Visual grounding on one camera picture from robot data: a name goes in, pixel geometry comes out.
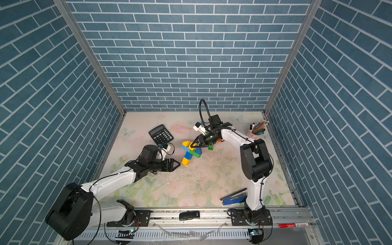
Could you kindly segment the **dark green long lego brick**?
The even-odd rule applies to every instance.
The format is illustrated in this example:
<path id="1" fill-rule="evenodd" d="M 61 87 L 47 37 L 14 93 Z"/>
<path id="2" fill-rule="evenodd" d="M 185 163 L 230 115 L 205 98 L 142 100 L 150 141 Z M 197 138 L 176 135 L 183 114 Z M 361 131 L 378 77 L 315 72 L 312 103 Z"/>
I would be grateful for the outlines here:
<path id="1" fill-rule="evenodd" d="M 190 153 L 196 158 L 200 158 L 202 155 L 198 155 L 195 151 L 190 151 Z"/>

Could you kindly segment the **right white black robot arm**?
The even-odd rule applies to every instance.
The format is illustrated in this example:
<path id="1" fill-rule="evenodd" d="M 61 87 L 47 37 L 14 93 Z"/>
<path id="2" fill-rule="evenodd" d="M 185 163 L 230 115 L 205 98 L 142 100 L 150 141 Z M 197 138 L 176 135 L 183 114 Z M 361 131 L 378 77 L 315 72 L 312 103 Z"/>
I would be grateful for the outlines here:
<path id="1" fill-rule="evenodd" d="M 194 130 L 201 134 L 193 141 L 193 147 L 207 148 L 222 140 L 231 143 L 239 150 L 242 171 L 249 180 L 247 194 L 244 197 L 243 217 L 250 225 L 271 226 L 272 217 L 265 207 L 262 195 L 263 186 L 272 173 L 274 164 L 264 140 L 245 136 L 231 123 L 223 123 L 218 115 L 212 116 L 208 125 L 197 122 Z"/>

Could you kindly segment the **light blue long lego brick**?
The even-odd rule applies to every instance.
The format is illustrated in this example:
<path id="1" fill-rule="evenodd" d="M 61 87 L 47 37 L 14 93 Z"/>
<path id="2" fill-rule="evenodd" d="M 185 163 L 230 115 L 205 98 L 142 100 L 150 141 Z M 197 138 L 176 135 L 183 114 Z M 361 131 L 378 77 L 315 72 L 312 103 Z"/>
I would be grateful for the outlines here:
<path id="1" fill-rule="evenodd" d="M 186 146 L 184 146 L 184 145 L 182 145 L 181 148 L 184 149 L 184 150 L 187 151 L 187 152 L 190 152 L 190 151 L 191 151 L 191 149 L 190 149 L 189 147 L 186 147 Z"/>

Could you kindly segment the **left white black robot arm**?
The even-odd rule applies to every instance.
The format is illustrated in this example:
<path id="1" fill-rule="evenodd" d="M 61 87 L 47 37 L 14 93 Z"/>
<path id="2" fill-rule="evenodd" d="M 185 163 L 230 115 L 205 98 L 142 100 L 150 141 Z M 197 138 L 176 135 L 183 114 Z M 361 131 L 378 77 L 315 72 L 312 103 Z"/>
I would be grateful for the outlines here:
<path id="1" fill-rule="evenodd" d="M 125 200 L 116 206 L 102 207 L 101 199 L 116 190 L 135 183 L 150 172 L 173 172 L 181 162 L 166 158 L 166 149 L 146 145 L 135 160 L 119 170 L 84 184 L 66 185 L 45 217 L 45 222 L 65 240 L 71 241 L 87 228 L 115 222 L 134 226 L 138 221 L 135 207 Z"/>

